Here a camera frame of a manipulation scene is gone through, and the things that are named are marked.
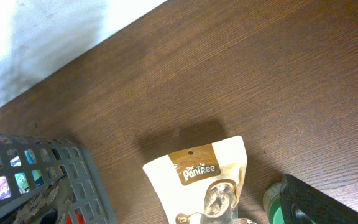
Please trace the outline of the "orange spaghetti packet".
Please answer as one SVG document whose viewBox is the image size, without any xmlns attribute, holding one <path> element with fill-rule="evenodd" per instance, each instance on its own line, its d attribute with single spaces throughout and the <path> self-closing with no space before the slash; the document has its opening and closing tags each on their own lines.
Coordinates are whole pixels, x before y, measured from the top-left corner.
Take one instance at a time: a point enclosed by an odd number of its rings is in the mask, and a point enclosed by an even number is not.
<svg viewBox="0 0 358 224">
<path fill-rule="evenodd" d="M 82 215 L 82 212 L 79 208 L 75 210 L 75 219 L 77 220 L 78 224 L 85 224 L 86 221 Z M 73 219 L 71 215 L 67 216 L 66 224 L 73 224 Z"/>
</svg>

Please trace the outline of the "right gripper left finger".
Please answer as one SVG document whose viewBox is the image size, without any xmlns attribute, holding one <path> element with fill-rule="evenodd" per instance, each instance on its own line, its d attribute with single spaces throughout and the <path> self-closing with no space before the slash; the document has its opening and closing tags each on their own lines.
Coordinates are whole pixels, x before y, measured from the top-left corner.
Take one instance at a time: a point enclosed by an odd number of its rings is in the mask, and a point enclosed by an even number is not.
<svg viewBox="0 0 358 224">
<path fill-rule="evenodd" d="M 66 223 L 72 203 L 73 190 L 69 178 L 64 175 L 1 217 L 0 224 Z"/>
</svg>

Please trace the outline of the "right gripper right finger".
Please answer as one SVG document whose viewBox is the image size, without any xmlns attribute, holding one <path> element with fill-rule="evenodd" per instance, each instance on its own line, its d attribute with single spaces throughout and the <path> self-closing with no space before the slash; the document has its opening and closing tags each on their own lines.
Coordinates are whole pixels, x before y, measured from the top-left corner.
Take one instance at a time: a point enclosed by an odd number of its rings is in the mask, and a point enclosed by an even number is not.
<svg viewBox="0 0 358 224">
<path fill-rule="evenodd" d="M 318 189 L 285 174 L 280 187 L 285 224 L 358 224 L 358 212 Z"/>
</svg>

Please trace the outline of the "green lidded jar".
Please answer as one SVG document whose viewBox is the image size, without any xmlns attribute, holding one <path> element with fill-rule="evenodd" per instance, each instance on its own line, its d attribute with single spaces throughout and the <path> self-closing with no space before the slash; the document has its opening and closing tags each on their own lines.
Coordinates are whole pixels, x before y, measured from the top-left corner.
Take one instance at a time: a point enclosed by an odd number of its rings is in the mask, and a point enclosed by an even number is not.
<svg viewBox="0 0 358 224">
<path fill-rule="evenodd" d="M 316 222 L 308 216 L 304 208 L 307 207 L 307 197 L 299 192 L 290 192 L 284 196 L 284 207 L 281 200 L 280 182 L 271 185 L 264 193 L 263 206 L 270 224 L 285 224 L 285 223 L 304 223 L 316 224 Z"/>
</svg>

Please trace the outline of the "Kleenex tissue multipack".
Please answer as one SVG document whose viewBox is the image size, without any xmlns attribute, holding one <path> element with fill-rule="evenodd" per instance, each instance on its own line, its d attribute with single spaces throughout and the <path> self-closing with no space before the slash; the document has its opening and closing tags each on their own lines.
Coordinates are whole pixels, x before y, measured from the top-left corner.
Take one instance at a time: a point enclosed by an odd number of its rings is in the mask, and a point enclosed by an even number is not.
<svg viewBox="0 0 358 224">
<path fill-rule="evenodd" d="M 33 189 L 31 182 L 35 188 L 42 186 L 44 178 L 41 170 L 24 170 L 39 162 L 33 149 L 0 151 L 0 201 L 28 193 Z"/>
</svg>

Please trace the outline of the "grey plastic shopping basket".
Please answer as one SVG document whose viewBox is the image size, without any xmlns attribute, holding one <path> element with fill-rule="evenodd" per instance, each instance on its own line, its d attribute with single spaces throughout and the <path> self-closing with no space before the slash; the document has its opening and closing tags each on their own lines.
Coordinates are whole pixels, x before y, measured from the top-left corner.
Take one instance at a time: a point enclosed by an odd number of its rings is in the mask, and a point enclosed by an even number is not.
<svg viewBox="0 0 358 224">
<path fill-rule="evenodd" d="M 55 182 L 63 223 L 116 223 L 90 151 L 69 140 L 0 134 L 0 218 Z"/>
</svg>

